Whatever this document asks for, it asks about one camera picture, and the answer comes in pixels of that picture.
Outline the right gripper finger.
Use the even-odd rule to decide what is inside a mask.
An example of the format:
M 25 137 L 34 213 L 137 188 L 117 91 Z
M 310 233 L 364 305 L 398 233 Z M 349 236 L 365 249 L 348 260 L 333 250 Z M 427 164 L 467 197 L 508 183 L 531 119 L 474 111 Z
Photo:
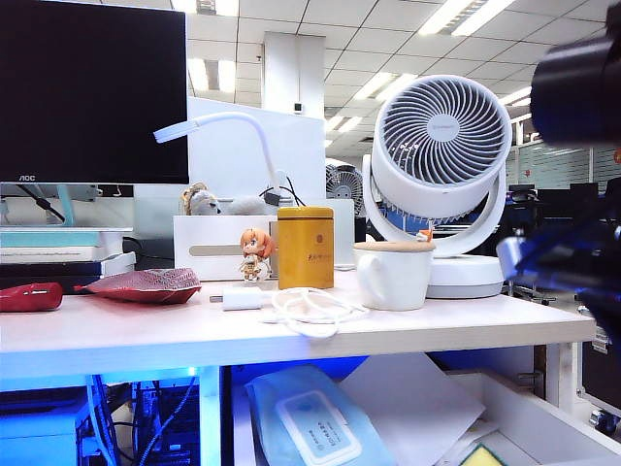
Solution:
M 499 242 L 496 253 L 506 280 L 516 280 L 524 276 L 522 260 L 531 250 L 528 239 L 522 236 L 506 237 Z

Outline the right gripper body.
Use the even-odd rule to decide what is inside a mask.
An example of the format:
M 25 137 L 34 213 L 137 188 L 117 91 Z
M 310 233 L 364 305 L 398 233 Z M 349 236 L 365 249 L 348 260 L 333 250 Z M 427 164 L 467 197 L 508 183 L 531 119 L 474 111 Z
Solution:
M 620 344 L 620 195 L 607 195 L 570 226 L 526 237 L 532 250 L 516 282 L 572 291 L 613 344 Z

